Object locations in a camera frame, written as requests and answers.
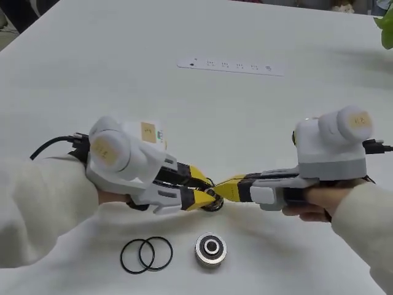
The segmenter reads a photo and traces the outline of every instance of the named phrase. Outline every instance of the bearing inner ring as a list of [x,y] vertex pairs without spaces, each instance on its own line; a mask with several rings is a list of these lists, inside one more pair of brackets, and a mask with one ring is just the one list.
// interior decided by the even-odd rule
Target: bearing inner ring
[[215,255],[220,251],[220,245],[212,238],[204,243],[203,248],[204,251],[209,255]]

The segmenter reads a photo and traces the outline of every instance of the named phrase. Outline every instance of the electrical outlet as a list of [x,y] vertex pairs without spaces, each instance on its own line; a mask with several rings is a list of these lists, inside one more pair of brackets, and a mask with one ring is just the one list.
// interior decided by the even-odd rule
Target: electrical outlet
[[269,76],[283,76],[284,74],[276,66],[262,63],[242,63],[214,58],[185,58],[177,63],[179,68],[207,69],[210,71],[223,71],[232,73],[258,74]]

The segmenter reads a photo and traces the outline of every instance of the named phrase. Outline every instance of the white sleeve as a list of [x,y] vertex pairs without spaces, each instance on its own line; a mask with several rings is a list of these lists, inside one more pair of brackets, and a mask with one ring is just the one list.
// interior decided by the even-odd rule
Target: white sleeve
[[73,156],[0,160],[0,268],[40,260],[97,207],[97,190]]
[[374,281],[393,294],[393,193],[372,183],[340,203],[333,230],[370,266]]

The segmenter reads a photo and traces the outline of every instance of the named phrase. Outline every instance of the ball bearing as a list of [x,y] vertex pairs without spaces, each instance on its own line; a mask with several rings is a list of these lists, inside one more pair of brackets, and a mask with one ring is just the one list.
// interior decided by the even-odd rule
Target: ball bearing
[[221,265],[226,255],[227,245],[220,236],[208,232],[198,237],[195,256],[201,266],[216,268]]

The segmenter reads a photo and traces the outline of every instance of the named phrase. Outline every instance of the hand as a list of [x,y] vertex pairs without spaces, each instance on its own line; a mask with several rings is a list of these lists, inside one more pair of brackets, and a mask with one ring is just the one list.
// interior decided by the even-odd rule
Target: hand
[[333,217],[341,201],[352,191],[352,189],[366,182],[362,179],[342,181],[335,187],[311,187],[306,190],[306,200],[310,205],[298,207],[285,207],[282,209],[284,215],[298,216],[303,221],[328,222],[325,210]]
[[111,192],[98,191],[98,203],[100,205],[103,203],[111,203],[111,202],[127,203],[128,201],[130,201],[129,195],[119,195],[119,194],[113,194]]

